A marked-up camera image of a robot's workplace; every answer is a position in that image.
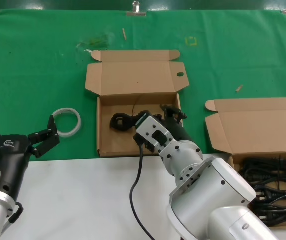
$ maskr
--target white surface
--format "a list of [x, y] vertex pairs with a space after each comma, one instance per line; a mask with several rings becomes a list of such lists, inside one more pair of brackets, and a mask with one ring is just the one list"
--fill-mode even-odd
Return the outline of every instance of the white surface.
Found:
[[[30, 162], [18, 197], [24, 212], [1, 239], [148, 240], [129, 204], [137, 168], [136, 157]], [[180, 239], [166, 215], [174, 189], [161, 159], [145, 157], [133, 201], [156, 240]], [[276, 235], [286, 240], [286, 231]]]

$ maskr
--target white ring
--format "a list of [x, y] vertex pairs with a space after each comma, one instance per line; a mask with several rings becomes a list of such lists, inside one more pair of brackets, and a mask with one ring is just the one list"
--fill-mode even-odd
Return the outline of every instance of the white ring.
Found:
[[72, 108], [61, 108], [58, 109], [56, 111], [54, 111], [54, 113], [52, 114], [52, 116], [55, 117], [60, 115], [60, 114], [74, 114], [77, 117], [77, 124], [74, 127], [73, 130], [71, 130], [70, 132], [61, 132], [61, 131], [57, 131], [58, 136], [62, 137], [62, 138], [69, 138], [72, 135], [74, 135], [75, 133], [78, 132], [78, 130], [81, 128], [81, 117], [79, 116], [79, 113], [72, 109]]

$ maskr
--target box lid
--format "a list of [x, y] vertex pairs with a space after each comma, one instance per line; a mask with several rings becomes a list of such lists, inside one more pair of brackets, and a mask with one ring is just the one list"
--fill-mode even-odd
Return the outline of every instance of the box lid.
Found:
[[100, 96], [175, 93], [189, 85], [177, 50], [92, 51], [85, 89]]
[[209, 100], [205, 119], [214, 149], [230, 154], [286, 152], [286, 98]]

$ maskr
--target black cable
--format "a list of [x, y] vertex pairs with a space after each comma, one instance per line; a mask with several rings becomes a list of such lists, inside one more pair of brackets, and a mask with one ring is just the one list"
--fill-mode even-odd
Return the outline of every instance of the black cable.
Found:
[[142, 225], [141, 221], [138, 219], [137, 214], [136, 214], [135, 209], [134, 209], [134, 205], [133, 205], [133, 190], [139, 181], [139, 178], [140, 178], [141, 172], [142, 172], [142, 165], [143, 165], [143, 146], [142, 145], [138, 145], [138, 146], [139, 146], [138, 172], [137, 172], [136, 180], [134, 181], [134, 183], [131, 187], [131, 190], [129, 191], [129, 202], [131, 204], [131, 209], [133, 211], [134, 217], [135, 217], [137, 223], [139, 224], [139, 226], [141, 226], [142, 230], [149, 236], [149, 238], [151, 240], [155, 240], [155, 238], [152, 237], [152, 235], [146, 230], [146, 228]]
[[[268, 227], [286, 222], [286, 190], [279, 189], [279, 182], [286, 183], [286, 160], [278, 158], [247, 158], [240, 174], [254, 188], [257, 198], [251, 203], [252, 211]], [[277, 188], [266, 186], [275, 182]]]
[[11, 217], [8, 219], [8, 222], [10, 224], [14, 224], [24, 211], [23, 206], [19, 202], [16, 202], [16, 206], [18, 206], [17, 211], [13, 215], [11, 215]]

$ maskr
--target wooden stick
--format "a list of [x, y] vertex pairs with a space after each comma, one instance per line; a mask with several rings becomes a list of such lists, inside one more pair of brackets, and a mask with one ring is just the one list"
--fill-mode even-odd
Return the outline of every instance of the wooden stick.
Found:
[[242, 89], [243, 85], [239, 86], [235, 91], [238, 93]]
[[126, 41], [126, 34], [125, 34], [125, 30], [123, 29], [123, 35], [124, 35], [124, 39]]

